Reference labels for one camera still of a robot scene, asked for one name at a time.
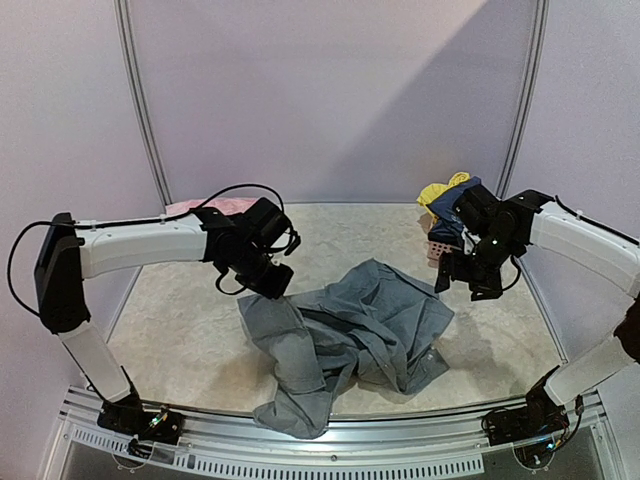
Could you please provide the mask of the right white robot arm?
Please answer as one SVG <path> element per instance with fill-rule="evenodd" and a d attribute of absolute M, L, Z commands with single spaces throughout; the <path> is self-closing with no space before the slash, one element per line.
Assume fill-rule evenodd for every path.
<path fill-rule="evenodd" d="M 550 372 L 541 383 L 543 397 L 518 412 L 517 427 L 524 435 L 537 436 L 554 422 L 554 404 L 567 404 L 639 360 L 639 242 L 535 190 L 500 200 L 475 185 L 454 202 L 453 210 L 471 241 L 440 256 L 436 292 L 460 281 L 474 301 L 497 299 L 506 290 L 504 262 L 536 246 L 600 275 L 634 300 L 608 336 Z"/>

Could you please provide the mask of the pink perforated laundry basket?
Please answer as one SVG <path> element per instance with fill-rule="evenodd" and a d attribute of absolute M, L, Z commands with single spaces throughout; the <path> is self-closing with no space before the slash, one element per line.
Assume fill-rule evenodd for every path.
<path fill-rule="evenodd" d="M 433 240 L 428 241 L 427 259 L 429 261 L 437 262 L 440 257 L 445 253 L 452 253 L 453 251 L 461 250 L 458 245 L 451 245 L 443 242 L 437 242 Z"/>

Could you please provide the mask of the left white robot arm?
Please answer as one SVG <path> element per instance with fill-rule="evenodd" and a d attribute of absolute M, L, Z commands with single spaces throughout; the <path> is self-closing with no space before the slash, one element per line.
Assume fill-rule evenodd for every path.
<path fill-rule="evenodd" d="M 111 404 L 111 419 L 138 434 L 148 426 L 148 412 L 134 401 L 132 382 L 91 322 L 85 280 L 133 267 L 202 262 L 221 275 L 234 273 L 244 290 L 278 299 L 293 271 L 272 258 L 291 254 L 299 244 L 289 218 L 265 198 L 233 215 L 203 207 L 174 217 L 98 224 L 59 214 L 48 226 L 34 269 L 38 316 Z"/>

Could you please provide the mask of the left aluminium wall post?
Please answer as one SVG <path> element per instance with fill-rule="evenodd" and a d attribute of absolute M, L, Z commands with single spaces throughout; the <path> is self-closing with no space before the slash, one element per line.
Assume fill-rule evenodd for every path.
<path fill-rule="evenodd" d="M 163 205 L 172 202 L 169 183 L 162 163 L 159 147 L 149 112 L 149 106 L 139 67 L 133 32 L 131 5 L 126 0 L 114 1 L 117 28 L 120 36 L 124 67 L 131 93 L 134 114 L 138 123 L 143 148 L 159 199 Z"/>

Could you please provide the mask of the yellow garment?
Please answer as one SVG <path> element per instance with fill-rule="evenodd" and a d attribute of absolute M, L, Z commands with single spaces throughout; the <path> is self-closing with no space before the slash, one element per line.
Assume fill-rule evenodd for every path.
<path fill-rule="evenodd" d="M 429 205 L 446 191 L 470 179 L 471 175 L 468 172 L 457 172 L 447 183 L 431 183 L 421 190 L 416 202 L 419 206 L 423 207 L 434 220 L 437 220 L 437 215 L 429 208 Z"/>

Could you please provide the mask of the pink folded garment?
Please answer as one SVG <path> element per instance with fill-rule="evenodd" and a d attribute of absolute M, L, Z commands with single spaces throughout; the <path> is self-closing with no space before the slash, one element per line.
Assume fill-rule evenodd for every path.
<path fill-rule="evenodd" d="M 250 208 L 257 198 L 242 198 L 242 197 L 218 197 L 210 200 L 205 204 L 205 207 L 216 208 L 224 215 L 231 215 L 241 213 Z M 189 211 L 192 208 L 197 207 L 203 202 L 203 199 L 192 199 L 182 202 L 173 203 L 167 205 L 165 213 L 168 216 L 179 215 Z"/>

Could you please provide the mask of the navy printed t-shirt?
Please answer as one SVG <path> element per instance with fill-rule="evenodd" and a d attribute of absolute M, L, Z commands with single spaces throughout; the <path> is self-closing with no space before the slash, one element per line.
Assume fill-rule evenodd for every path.
<path fill-rule="evenodd" d="M 446 189 L 427 204 L 429 210 L 437 217 L 436 223 L 428 233 L 430 241 L 456 247 L 462 245 L 464 224 L 454 210 L 454 203 L 467 189 L 481 184 L 481 179 L 473 176 L 469 180 Z"/>

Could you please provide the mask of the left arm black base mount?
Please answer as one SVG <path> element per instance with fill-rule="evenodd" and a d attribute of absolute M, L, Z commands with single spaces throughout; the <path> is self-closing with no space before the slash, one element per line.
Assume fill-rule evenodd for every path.
<path fill-rule="evenodd" d="M 167 406 L 146 410 L 137 389 L 121 400 L 104 400 L 97 425 L 116 433 L 136 437 L 139 441 L 177 445 L 182 435 L 185 416 Z"/>

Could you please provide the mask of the aluminium wall post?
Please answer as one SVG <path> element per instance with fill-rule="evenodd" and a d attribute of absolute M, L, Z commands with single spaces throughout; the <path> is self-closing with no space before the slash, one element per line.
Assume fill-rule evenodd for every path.
<path fill-rule="evenodd" d="M 131 5 L 126 0 L 114 1 L 117 28 L 120 36 L 124 67 L 131 93 L 134 114 L 138 123 L 143 148 L 159 199 L 163 205 L 172 202 L 169 183 L 162 163 L 159 147 L 149 112 L 149 106 L 139 67 L 133 32 Z"/>
<path fill-rule="evenodd" d="M 516 117 L 509 139 L 506 159 L 498 177 L 498 183 L 496 186 L 496 194 L 500 198 L 504 198 L 508 193 L 515 171 L 519 150 L 524 138 L 526 123 L 534 97 L 536 78 L 540 67 L 548 12 L 549 2 L 547 0 L 537 0 L 534 2 L 531 33 L 526 52 Z"/>

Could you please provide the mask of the grey-blue button shirt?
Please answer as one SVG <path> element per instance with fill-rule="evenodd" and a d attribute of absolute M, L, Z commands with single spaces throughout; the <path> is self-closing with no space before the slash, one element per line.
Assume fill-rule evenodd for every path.
<path fill-rule="evenodd" d="M 453 311 L 430 284 L 375 259 L 321 289 L 278 300 L 254 294 L 237 305 L 277 382 L 253 419 L 297 439 L 326 431 L 352 378 L 415 395 L 449 368 L 434 343 Z"/>

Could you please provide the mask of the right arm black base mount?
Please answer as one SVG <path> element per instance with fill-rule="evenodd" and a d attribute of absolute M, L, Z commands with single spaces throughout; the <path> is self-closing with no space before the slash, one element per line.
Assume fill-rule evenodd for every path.
<path fill-rule="evenodd" d="M 491 446 L 511 444 L 518 463 L 530 470 L 547 467 L 554 455 L 578 432 L 584 413 L 581 395 L 575 399 L 575 426 L 571 427 L 565 406 L 556 405 L 544 390 L 553 368 L 525 395 L 525 405 L 515 409 L 498 407 L 482 417 L 481 428 Z"/>

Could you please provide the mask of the right aluminium wall post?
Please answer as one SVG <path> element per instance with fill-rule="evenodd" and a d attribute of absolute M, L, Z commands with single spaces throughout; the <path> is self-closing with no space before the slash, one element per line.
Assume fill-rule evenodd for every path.
<path fill-rule="evenodd" d="M 526 123 L 534 97 L 536 78 L 540 67 L 548 12 L 549 2 L 547 0 L 537 0 L 534 2 L 531 33 L 526 52 L 516 117 L 509 139 L 506 159 L 498 177 L 498 183 L 496 186 L 496 194 L 500 198 L 504 198 L 508 193 L 515 171 L 519 150 L 524 138 Z"/>

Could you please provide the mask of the aluminium front rail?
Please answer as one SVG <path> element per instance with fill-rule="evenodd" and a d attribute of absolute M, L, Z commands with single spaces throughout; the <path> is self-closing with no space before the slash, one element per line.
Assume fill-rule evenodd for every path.
<path fill-rule="evenodd" d="M 72 387 L 60 407 L 45 479 L 624 479 L 628 473 L 600 396 L 584 397 L 576 435 L 539 456 L 540 441 L 492 445 L 483 416 L 520 398 L 415 414 L 333 417 L 314 440 L 258 427 L 243 413 L 184 408 L 176 445 L 148 458 L 97 424 L 100 400 Z"/>

